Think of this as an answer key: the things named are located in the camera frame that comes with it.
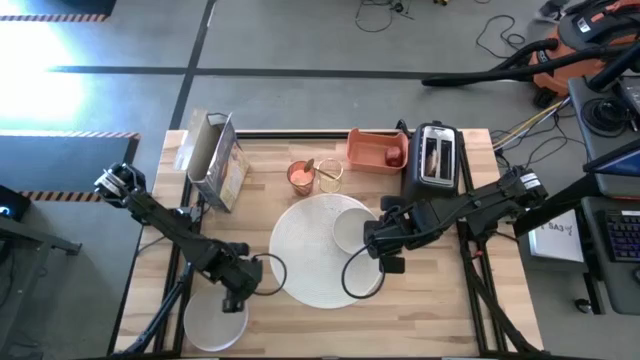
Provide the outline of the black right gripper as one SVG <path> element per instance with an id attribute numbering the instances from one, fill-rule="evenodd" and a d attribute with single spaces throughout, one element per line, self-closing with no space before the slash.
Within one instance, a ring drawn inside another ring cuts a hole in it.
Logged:
<path id="1" fill-rule="evenodd" d="M 367 220 L 363 227 L 363 238 L 373 239 L 367 243 L 367 253 L 371 258 L 400 253 L 402 248 L 418 248 L 418 240 L 412 238 L 418 230 L 413 219 L 417 205 L 417 202 L 409 202 L 400 196 L 386 195 L 381 198 L 383 223 Z"/>

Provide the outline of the white bowl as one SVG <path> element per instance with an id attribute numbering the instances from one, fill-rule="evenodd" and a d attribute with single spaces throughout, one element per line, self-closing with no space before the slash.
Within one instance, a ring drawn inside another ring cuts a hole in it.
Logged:
<path id="1" fill-rule="evenodd" d="M 362 208 L 341 212 L 333 225 L 334 242 L 344 252 L 355 254 L 364 245 L 364 224 L 375 219 L 372 212 Z"/>

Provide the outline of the white round plate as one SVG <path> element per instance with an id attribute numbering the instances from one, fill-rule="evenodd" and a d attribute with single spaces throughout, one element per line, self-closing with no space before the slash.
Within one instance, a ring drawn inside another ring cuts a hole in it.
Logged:
<path id="1" fill-rule="evenodd" d="M 218 352 L 231 347 L 243 335 L 249 320 L 247 308 L 241 312 L 222 311 L 226 289 L 207 285 L 189 300 L 183 317 L 187 338 L 198 349 Z"/>

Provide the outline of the clear yellow glass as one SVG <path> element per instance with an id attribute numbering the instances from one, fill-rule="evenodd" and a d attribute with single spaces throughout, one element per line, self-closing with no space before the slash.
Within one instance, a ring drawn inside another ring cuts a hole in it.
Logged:
<path id="1" fill-rule="evenodd" d="M 341 188 L 342 164 L 336 159 L 327 158 L 319 163 L 317 170 L 320 189 L 325 193 L 337 193 Z"/>

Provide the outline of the large white plate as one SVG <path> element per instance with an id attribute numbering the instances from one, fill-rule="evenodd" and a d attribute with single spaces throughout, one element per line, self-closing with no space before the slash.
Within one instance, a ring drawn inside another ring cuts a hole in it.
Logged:
<path id="1" fill-rule="evenodd" d="M 275 256 L 272 271 L 299 302 L 320 309 L 342 308 L 380 284 L 378 261 L 363 246 L 348 254 L 334 242 L 334 222 L 351 208 L 369 210 L 346 195 L 320 194 L 296 202 L 276 222 L 269 243 Z"/>

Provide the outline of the orange plastic basket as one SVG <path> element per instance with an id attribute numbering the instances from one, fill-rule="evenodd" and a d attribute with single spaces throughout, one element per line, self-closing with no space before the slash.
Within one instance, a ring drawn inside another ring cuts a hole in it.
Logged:
<path id="1" fill-rule="evenodd" d="M 407 164 L 408 144 L 408 138 L 403 133 L 381 135 L 354 128 L 348 134 L 346 157 L 352 170 L 395 175 Z M 399 168 L 385 165 L 385 150 L 393 146 L 400 147 L 404 153 L 403 164 Z"/>

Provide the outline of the red glass tumbler with juice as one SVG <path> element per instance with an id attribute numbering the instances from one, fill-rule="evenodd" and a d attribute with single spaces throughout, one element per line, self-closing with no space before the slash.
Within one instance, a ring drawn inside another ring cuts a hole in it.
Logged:
<path id="1" fill-rule="evenodd" d="M 306 161 L 296 161 L 289 166 L 286 174 L 294 192 L 302 197 L 312 193 L 315 180 L 315 170 L 307 170 L 306 165 Z"/>

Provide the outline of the blue cereal box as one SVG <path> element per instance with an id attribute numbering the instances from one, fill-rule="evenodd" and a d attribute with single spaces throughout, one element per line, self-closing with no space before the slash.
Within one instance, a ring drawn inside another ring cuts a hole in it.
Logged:
<path id="1" fill-rule="evenodd" d="M 250 162 L 241 148 L 232 114 L 196 108 L 174 160 L 213 208 L 230 213 Z"/>

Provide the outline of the white paper sheet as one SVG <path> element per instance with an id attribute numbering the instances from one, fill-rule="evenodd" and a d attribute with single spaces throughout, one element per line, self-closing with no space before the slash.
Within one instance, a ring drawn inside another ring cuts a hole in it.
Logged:
<path id="1" fill-rule="evenodd" d="M 533 256 L 583 263 L 583 251 L 574 210 L 570 210 L 529 233 Z"/>

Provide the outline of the black vacuum wand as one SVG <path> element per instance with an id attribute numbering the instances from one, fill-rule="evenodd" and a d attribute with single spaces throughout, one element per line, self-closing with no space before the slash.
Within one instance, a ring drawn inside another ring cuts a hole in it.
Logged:
<path id="1" fill-rule="evenodd" d="M 584 60 L 620 55 L 629 45 L 592 47 L 565 55 L 543 64 L 529 65 L 508 70 L 493 70 L 473 73 L 434 73 L 421 80 L 424 86 L 453 87 L 497 80 L 521 80 L 540 73 L 546 73 Z"/>

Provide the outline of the black diagonal support pole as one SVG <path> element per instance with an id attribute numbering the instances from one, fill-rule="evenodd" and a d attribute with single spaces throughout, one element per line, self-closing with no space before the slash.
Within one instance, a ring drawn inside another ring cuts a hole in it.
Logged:
<path id="1" fill-rule="evenodd" d="M 526 235 L 529 231 L 543 225 L 565 212 L 574 209 L 584 197 L 599 196 L 601 194 L 594 174 L 584 175 L 571 185 L 546 199 L 542 205 L 529 210 L 513 224 L 517 237 Z"/>

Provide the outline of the black device with blue light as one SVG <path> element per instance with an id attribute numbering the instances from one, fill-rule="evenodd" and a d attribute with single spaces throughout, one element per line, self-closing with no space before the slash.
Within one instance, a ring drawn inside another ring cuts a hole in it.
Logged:
<path id="1" fill-rule="evenodd" d="M 0 185 L 0 216 L 20 222 L 30 205 L 27 197 Z"/>

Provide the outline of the black keyboard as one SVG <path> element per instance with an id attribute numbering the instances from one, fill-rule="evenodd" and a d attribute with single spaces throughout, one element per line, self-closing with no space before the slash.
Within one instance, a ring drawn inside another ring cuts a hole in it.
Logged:
<path id="1" fill-rule="evenodd" d="M 605 211 L 604 224 L 611 259 L 640 263 L 640 210 Z"/>

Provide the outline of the orange vacuum cleaner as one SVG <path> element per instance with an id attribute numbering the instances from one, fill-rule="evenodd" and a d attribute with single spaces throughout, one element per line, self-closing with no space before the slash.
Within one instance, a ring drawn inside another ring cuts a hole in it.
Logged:
<path id="1" fill-rule="evenodd" d="M 598 74 L 640 43 L 640 0 L 584 0 L 560 14 L 548 35 L 557 45 L 534 51 L 530 63 L 542 65 L 578 54 L 587 57 L 535 74 L 533 82 L 544 92 L 566 95 L 569 79 Z"/>

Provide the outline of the dark monitor screen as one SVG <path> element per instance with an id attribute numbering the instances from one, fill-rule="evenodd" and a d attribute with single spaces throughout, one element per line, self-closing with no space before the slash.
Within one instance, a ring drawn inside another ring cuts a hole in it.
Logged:
<path id="1" fill-rule="evenodd" d="M 604 196 L 640 199 L 640 140 L 588 162 L 583 170 L 595 176 Z"/>

